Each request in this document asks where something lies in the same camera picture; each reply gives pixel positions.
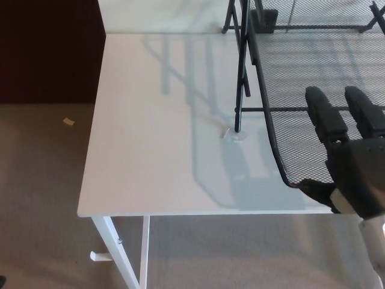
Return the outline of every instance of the white metal desk leg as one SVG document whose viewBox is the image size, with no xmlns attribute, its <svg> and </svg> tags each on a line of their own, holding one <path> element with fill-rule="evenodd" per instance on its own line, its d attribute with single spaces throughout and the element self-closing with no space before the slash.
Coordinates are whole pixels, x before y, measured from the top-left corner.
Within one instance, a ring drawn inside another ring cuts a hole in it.
<svg viewBox="0 0 385 289">
<path fill-rule="evenodd" d="M 107 246 L 109 253 L 114 259 L 116 266 L 123 276 L 129 289 L 140 289 L 139 282 L 128 260 L 122 241 L 115 229 L 114 223 L 110 217 L 93 217 L 92 221 L 99 231 L 100 236 Z"/>
<path fill-rule="evenodd" d="M 147 289 L 147 267 L 149 264 L 150 216 L 143 217 L 142 254 L 140 259 L 140 289 Z"/>
</svg>

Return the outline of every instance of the clear plastic piece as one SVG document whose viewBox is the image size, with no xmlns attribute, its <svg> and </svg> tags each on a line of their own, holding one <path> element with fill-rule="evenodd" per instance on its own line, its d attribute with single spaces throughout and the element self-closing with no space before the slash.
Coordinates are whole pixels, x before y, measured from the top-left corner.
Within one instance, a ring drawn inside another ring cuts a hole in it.
<svg viewBox="0 0 385 289">
<path fill-rule="evenodd" d="M 241 143 L 247 137 L 247 132 L 235 132 L 233 128 L 229 128 L 224 134 L 223 139 L 234 143 Z"/>
</svg>

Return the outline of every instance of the desk foot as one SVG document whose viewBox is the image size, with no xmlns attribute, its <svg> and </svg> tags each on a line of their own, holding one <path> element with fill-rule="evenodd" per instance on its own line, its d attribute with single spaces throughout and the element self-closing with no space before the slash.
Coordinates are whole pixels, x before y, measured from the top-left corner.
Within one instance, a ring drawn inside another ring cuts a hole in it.
<svg viewBox="0 0 385 289">
<path fill-rule="evenodd" d="M 109 253 L 95 253 L 94 251 L 91 251 L 90 258 L 94 262 L 102 262 L 102 261 L 113 261 L 111 254 Z"/>
<path fill-rule="evenodd" d="M 140 259 L 140 289 L 147 289 L 147 267 L 149 264 L 150 216 L 143 217 L 142 251 Z"/>
</svg>

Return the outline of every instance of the beige carpet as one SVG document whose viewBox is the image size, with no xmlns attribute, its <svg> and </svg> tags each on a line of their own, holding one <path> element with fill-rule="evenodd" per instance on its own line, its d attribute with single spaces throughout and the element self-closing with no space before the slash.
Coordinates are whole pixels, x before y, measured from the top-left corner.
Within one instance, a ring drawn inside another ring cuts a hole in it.
<svg viewBox="0 0 385 289">
<path fill-rule="evenodd" d="M 124 288 L 76 215 L 93 107 L 0 106 L 4 289 Z M 62 120 L 75 121 L 73 127 Z M 138 274 L 141 218 L 114 220 Z M 357 220 L 341 216 L 153 217 L 149 289 L 379 288 Z"/>
</svg>

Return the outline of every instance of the small paper scrap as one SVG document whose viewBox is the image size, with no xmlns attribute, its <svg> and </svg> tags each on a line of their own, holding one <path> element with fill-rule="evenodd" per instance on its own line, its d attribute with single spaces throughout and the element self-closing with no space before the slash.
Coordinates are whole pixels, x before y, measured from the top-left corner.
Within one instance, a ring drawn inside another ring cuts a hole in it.
<svg viewBox="0 0 385 289">
<path fill-rule="evenodd" d="M 232 128 L 229 128 L 223 135 L 224 140 L 230 140 L 234 143 L 241 143 L 246 137 L 245 131 L 235 132 Z"/>
<path fill-rule="evenodd" d="M 69 126 L 73 126 L 73 124 L 75 123 L 73 120 L 70 120 L 68 117 L 66 117 L 65 119 L 63 119 L 63 122 L 64 122 L 66 125 L 69 125 Z"/>
</svg>

